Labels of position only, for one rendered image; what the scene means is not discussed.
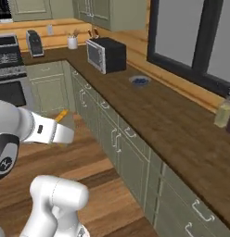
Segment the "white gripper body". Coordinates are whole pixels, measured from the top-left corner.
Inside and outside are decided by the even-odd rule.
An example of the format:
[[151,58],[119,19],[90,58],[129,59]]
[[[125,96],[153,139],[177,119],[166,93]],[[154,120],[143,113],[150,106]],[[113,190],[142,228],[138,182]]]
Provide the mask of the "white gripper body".
[[58,123],[52,142],[68,144],[72,143],[73,139],[74,130]]

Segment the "blue plate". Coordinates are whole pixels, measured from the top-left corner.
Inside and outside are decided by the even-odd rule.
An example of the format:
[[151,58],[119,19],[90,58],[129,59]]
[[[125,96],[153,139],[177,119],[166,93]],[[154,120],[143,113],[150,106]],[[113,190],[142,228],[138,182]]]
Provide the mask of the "blue plate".
[[145,86],[149,84],[150,78],[147,76],[137,75],[129,79],[129,82],[135,86]]

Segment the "black and grey toaster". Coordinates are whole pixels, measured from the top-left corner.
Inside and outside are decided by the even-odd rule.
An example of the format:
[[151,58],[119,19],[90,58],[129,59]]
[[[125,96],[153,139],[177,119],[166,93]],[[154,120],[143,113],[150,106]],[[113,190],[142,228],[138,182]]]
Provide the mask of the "black and grey toaster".
[[39,57],[45,55],[41,38],[35,30],[26,31],[26,42],[32,57]]

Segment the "green cupboard door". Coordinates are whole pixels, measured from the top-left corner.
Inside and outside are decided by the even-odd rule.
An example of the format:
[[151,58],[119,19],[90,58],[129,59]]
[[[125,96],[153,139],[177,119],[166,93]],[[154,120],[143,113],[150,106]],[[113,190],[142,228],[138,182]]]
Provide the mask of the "green cupboard door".
[[91,131],[91,133],[94,135],[96,139],[99,138],[99,132],[98,132],[98,113],[96,109],[96,102],[93,100],[93,98],[86,93],[86,123]]
[[120,146],[119,174],[138,204],[144,206],[148,161],[123,135]]
[[108,156],[110,162],[114,167],[117,166],[116,147],[111,144],[111,131],[117,126],[111,121],[111,119],[103,112],[100,112],[100,139],[101,145]]
[[77,86],[73,82],[73,91],[74,91],[74,99],[75,99],[75,105],[76,105],[76,113],[81,115],[82,114],[82,108],[81,108],[81,102],[80,102],[80,96],[79,91],[82,89],[81,86]]
[[35,111],[41,115],[57,114],[69,108],[62,74],[31,80]]

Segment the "green drawer front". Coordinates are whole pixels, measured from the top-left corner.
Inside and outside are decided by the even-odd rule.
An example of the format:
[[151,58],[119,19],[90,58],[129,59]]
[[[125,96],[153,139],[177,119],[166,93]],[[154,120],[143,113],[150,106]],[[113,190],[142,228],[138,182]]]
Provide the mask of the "green drawer front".
[[132,142],[132,144],[145,156],[149,157],[149,147],[146,142],[138,135],[138,133],[123,119],[119,118],[119,127],[124,133],[127,127],[130,127],[133,132],[136,133],[135,138],[129,138],[125,133],[126,137]]
[[[98,97],[98,103],[100,105],[101,102],[106,101],[101,95]],[[114,108],[109,105],[109,109],[102,108],[103,111],[112,119],[114,123],[118,123],[118,114],[114,110]]]
[[77,86],[81,86],[82,88],[84,87],[84,83],[85,83],[85,79],[83,78],[83,76],[79,73],[79,75],[77,75],[77,76],[74,76],[72,73],[73,73],[73,71],[77,71],[76,69],[73,69],[72,71],[71,71],[71,75],[72,75],[72,78],[73,78],[73,82],[74,82],[74,84],[75,85],[77,85]]
[[[185,225],[191,222],[198,237],[230,237],[230,230],[165,163],[162,164],[160,181],[160,200],[168,207],[187,236]],[[215,216],[214,221],[205,222],[193,210],[191,205],[196,199]]]
[[26,70],[28,78],[31,80],[63,73],[60,61],[30,65],[26,67]]
[[91,85],[91,90],[87,90],[87,89],[85,89],[91,96],[92,96],[92,98],[95,100],[95,101],[97,101],[97,99],[98,99],[98,93],[97,93],[97,91],[94,89],[94,87]]

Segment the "steel stove with oven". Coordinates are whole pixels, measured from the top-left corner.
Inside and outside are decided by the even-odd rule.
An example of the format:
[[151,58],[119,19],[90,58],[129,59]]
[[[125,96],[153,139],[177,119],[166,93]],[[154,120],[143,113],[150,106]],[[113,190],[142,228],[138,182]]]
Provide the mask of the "steel stove with oven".
[[0,100],[33,110],[31,84],[15,33],[0,34]]

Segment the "black and white microwave oven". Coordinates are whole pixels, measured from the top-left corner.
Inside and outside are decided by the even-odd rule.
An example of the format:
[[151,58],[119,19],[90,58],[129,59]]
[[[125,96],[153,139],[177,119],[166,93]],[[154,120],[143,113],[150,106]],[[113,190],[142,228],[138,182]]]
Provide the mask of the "black and white microwave oven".
[[86,41],[87,61],[102,74],[126,70],[126,45],[109,37]]

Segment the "white pot with tools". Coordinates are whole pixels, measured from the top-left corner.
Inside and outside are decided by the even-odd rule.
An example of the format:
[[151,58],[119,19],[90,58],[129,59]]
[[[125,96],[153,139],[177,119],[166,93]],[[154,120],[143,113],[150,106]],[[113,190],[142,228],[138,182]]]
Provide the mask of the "white pot with tools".
[[73,49],[77,49],[78,48],[78,35],[79,35],[79,31],[77,29],[75,29],[73,31],[73,33],[69,33],[68,37],[67,37],[67,45],[68,48],[73,50]]

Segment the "narrow green cupboard panel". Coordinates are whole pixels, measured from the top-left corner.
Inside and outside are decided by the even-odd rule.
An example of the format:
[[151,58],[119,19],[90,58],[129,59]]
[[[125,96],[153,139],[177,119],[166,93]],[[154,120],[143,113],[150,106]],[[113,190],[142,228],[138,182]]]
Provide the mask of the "narrow green cupboard panel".
[[154,224],[158,196],[160,191],[160,177],[162,171],[162,160],[154,152],[150,152],[150,161],[147,176],[147,195],[145,202],[145,217],[151,225]]

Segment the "black and white extractor hood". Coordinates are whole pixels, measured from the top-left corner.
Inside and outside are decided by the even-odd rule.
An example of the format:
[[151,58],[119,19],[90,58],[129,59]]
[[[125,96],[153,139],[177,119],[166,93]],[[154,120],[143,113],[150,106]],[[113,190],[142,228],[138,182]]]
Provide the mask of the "black and white extractor hood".
[[8,0],[0,0],[0,23],[12,22]]

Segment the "pale yellow bottle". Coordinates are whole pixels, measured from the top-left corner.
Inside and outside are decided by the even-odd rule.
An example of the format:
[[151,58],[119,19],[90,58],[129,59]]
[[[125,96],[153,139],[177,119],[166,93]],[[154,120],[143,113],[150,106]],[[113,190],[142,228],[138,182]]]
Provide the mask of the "pale yellow bottle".
[[230,118],[230,89],[223,102],[220,103],[216,111],[214,124],[219,128],[224,128]]

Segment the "black framed window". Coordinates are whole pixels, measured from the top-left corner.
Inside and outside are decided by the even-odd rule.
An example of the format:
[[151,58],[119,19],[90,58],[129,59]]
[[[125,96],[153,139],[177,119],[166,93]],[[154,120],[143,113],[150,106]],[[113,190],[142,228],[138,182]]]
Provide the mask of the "black framed window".
[[230,82],[208,73],[224,0],[204,0],[190,66],[157,52],[160,1],[150,0],[147,61],[209,92],[218,94],[221,97],[230,96]]

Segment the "green wall cupboards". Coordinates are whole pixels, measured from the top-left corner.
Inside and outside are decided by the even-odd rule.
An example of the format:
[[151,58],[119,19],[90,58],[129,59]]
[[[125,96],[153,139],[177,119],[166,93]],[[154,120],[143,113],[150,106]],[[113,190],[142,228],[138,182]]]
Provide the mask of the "green wall cupboards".
[[72,19],[72,0],[8,0],[15,22],[45,19]]
[[109,31],[143,30],[147,0],[72,0],[74,17]]

